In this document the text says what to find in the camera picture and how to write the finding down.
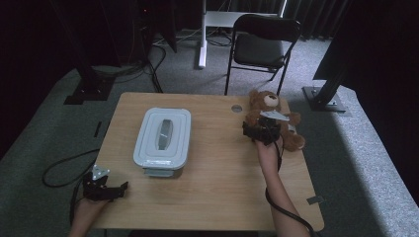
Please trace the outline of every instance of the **white desk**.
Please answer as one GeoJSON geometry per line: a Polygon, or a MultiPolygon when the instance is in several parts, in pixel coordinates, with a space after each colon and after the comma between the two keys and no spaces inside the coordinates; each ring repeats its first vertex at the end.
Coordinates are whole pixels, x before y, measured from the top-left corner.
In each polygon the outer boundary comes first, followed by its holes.
{"type": "MultiPolygon", "coordinates": [[[[282,16],[287,1],[283,1],[280,6],[278,14],[260,14],[265,16],[282,16]]],[[[203,0],[203,19],[202,19],[202,39],[201,39],[201,51],[200,51],[200,68],[206,67],[207,62],[207,27],[224,27],[232,28],[234,22],[244,14],[243,12],[217,12],[207,11],[207,0],[203,0]]]]}

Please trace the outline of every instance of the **white lid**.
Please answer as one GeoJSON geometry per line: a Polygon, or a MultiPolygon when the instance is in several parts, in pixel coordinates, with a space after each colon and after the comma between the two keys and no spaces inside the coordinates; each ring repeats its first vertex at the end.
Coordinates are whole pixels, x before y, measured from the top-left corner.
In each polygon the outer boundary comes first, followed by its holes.
{"type": "Polygon", "coordinates": [[[142,121],[133,160],[143,168],[180,169],[187,161],[190,136],[189,111],[152,108],[142,121]]]}

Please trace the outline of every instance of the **black curtain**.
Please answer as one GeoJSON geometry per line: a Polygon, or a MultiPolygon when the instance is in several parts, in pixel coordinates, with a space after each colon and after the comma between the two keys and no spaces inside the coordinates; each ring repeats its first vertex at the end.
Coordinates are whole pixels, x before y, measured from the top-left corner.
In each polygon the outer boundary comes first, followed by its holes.
{"type": "Polygon", "coordinates": [[[357,93],[417,203],[418,37],[416,1],[354,0],[314,76],[330,82],[345,72],[342,85],[357,93]]]}

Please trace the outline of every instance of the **chair seat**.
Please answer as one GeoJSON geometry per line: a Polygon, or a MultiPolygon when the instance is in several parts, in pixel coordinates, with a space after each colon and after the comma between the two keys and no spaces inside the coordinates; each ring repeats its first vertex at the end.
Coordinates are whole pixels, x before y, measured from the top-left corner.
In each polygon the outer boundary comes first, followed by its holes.
{"type": "Polygon", "coordinates": [[[284,66],[283,44],[253,35],[237,37],[234,61],[245,65],[263,65],[273,68],[284,66]]]}

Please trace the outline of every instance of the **teddy bear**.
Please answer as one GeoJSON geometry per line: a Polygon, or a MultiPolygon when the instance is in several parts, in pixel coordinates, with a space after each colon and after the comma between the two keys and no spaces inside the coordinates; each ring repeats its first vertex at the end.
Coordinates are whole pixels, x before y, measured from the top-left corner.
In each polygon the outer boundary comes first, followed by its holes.
{"type": "MultiPolygon", "coordinates": [[[[250,127],[259,126],[259,119],[263,118],[261,112],[280,112],[280,98],[269,91],[258,92],[256,89],[249,93],[250,112],[246,115],[245,121],[250,127]]],[[[283,115],[284,119],[277,119],[276,124],[280,125],[279,135],[284,140],[284,148],[289,151],[302,149],[305,139],[295,132],[295,126],[301,121],[300,113],[289,113],[283,115]]]]}

